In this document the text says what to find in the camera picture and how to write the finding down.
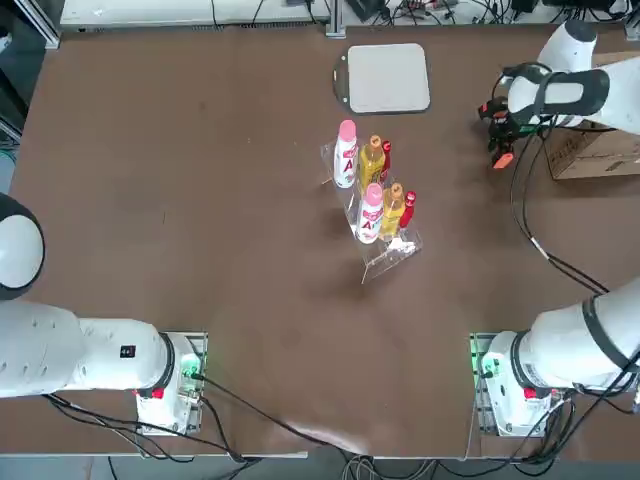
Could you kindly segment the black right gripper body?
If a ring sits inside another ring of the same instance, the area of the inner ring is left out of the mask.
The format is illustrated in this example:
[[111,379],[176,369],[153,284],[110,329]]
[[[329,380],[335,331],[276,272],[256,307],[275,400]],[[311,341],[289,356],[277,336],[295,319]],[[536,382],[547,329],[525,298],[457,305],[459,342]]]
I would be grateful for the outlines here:
[[524,136],[521,127],[507,110],[495,112],[491,116],[488,134],[488,151],[493,153],[512,152],[515,142]]

